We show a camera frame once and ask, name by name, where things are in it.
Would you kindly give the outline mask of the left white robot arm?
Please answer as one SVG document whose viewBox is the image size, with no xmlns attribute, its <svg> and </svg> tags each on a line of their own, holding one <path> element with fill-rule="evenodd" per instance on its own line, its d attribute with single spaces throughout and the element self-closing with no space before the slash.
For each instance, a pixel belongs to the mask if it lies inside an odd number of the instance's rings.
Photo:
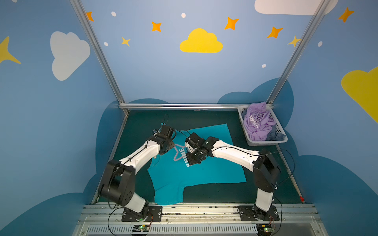
<svg viewBox="0 0 378 236">
<path fill-rule="evenodd" d="M 176 135 L 175 129 L 162 125 L 135 152 L 119 161 L 110 160 L 101 178 L 98 195 L 124 207 L 135 219 L 144 220 L 148 215 L 149 203 L 135 193 L 136 175 L 152 158 L 174 148 Z"/>
</svg>

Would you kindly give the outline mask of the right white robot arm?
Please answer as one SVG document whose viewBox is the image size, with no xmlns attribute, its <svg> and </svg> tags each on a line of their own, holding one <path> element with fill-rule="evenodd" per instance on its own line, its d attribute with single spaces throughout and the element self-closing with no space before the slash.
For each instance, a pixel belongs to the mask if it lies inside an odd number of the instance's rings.
<svg viewBox="0 0 378 236">
<path fill-rule="evenodd" d="M 272 154 L 247 150 L 208 137 L 206 140 L 192 133 L 185 140 L 189 165 L 201 164 L 208 157 L 221 158 L 238 164 L 254 173 L 257 186 L 255 211 L 269 212 L 272 209 L 273 195 L 281 175 L 281 169 Z"/>
</svg>

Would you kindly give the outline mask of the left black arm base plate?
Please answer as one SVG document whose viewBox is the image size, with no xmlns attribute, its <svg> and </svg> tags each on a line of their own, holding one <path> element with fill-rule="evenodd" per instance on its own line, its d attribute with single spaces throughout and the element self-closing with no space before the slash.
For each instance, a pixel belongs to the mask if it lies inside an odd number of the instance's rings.
<svg viewBox="0 0 378 236">
<path fill-rule="evenodd" d="M 141 212 L 135 212 L 125 208 L 122 215 L 122 222 L 160 222 L 162 217 L 162 206 L 148 206 Z"/>
</svg>

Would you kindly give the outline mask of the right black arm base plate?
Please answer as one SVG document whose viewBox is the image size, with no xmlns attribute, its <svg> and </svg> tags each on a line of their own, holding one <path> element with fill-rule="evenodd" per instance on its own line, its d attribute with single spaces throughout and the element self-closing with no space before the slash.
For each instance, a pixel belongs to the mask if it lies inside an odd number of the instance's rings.
<svg viewBox="0 0 378 236">
<path fill-rule="evenodd" d="M 257 206 L 239 206 L 237 209 L 241 221 L 280 221 L 277 208 L 272 205 L 268 211 L 263 211 Z"/>
</svg>

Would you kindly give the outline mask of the white plastic laundry basket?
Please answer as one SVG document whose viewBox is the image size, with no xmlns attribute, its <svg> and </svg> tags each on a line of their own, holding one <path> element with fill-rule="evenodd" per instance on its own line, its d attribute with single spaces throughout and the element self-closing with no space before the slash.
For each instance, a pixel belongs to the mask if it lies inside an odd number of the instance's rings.
<svg viewBox="0 0 378 236">
<path fill-rule="evenodd" d="M 265 102 L 242 105 L 237 110 L 249 146 L 274 146 L 288 141 L 272 108 Z"/>
</svg>

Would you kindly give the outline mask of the teal printed t-shirt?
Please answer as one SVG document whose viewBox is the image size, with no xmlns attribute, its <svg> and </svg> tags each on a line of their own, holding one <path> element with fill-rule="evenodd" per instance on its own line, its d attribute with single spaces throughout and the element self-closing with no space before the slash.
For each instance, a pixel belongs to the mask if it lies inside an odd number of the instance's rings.
<svg viewBox="0 0 378 236">
<path fill-rule="evenodd" d="M 155 203 L 172 205 L 183 202 L 185 187 L 213 183 L 245 183 L 242 166 L 208 157 L 201 164 L 189 165 L 185 149 L 186 136 L 178 133 L 175 147 L 158 155 L 148 168 L 155 190 Z"/>
</svg>

